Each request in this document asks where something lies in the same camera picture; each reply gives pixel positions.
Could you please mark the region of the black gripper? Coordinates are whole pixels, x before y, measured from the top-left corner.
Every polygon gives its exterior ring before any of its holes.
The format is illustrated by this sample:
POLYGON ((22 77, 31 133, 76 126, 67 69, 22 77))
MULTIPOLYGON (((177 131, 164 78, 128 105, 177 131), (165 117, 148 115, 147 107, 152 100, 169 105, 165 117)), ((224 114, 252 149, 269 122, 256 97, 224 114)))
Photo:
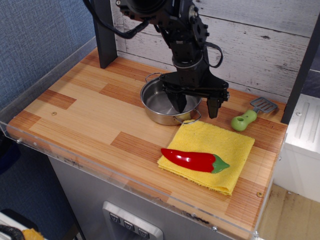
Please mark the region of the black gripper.
POLYGON ((177 65, 175 72, 162 74, 159 80, 173 108, 179 113, 187 105, 186 95, 207 98, 211 119, 218 116, 223 101, 229 100, 229 84, 213 75, 203 60, 189 67, 177 65))

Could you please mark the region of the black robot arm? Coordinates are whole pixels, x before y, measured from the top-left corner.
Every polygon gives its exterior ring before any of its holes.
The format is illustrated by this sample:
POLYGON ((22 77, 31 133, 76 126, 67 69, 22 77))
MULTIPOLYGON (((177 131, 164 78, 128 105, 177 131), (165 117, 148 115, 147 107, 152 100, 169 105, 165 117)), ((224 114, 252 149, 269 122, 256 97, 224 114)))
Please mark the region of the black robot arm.
POLYGON ((207 48, 221 50, 207 42, 208 26, 191 0, 118 0, 120 11, 132 20, 154 25, 172 52, 175 72, 159 77, 162 89, 176 111, 182 113, 187 96, 207 99, 208 114, 216 118, 229 98, 229 84, 214 76, 207 48))

